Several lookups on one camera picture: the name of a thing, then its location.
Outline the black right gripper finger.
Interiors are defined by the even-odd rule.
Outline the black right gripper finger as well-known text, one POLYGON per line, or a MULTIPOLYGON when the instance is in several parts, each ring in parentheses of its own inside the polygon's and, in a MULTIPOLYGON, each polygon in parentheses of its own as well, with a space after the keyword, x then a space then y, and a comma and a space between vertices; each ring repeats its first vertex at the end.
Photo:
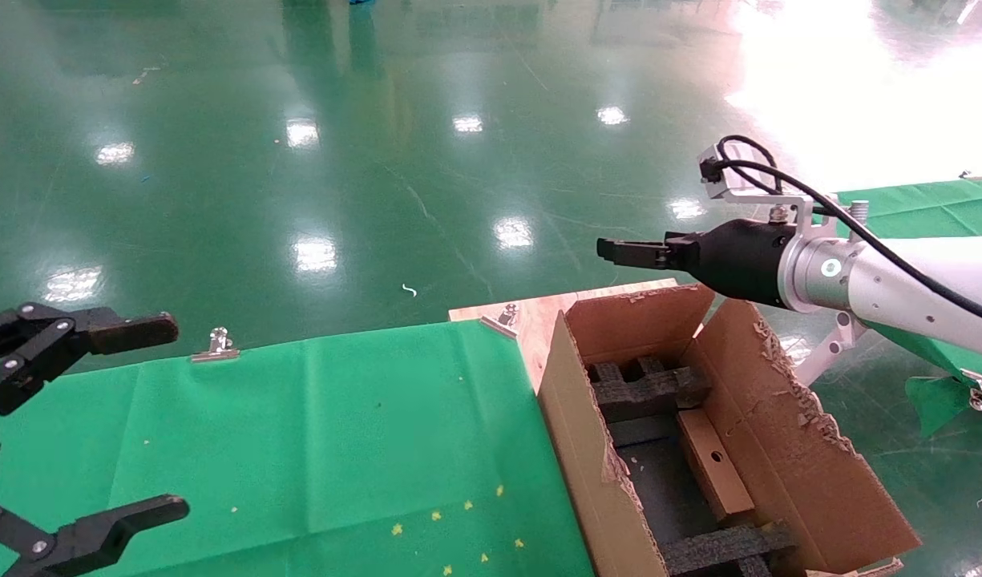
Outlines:
POLYGON ((684 237, 663 241, 628 241, 598 238, 597 256, 615 266, 645 269, 682 269, 692 242, 684 237))

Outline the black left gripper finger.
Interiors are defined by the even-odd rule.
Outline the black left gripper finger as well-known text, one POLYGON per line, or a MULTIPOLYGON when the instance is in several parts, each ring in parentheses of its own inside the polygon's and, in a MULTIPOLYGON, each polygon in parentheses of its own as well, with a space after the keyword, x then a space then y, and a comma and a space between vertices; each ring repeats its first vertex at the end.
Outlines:
POLYGON ((138 533, 182 521, 190 505, 161 495, 108 509, 46 532, 0 506, 0 544, 18 555, 4 576, 81 576, 119 562, 138 533))
POLYGON ((178 322, 167 312, 131 319, 109 307, 64 311, 39 303, 1 311, 0 416, 87 355, 151 348, 178 336, 178 322))

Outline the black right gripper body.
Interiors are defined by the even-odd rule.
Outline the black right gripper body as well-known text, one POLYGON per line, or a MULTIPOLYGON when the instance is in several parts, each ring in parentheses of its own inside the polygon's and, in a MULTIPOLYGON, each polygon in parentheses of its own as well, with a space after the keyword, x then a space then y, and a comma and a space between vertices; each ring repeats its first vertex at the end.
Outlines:
POLYGON ((729 220, 707 232, 688 234, 686 271, 725 298, 785 308, 779 267, 794 237, 794 225, 729 220))

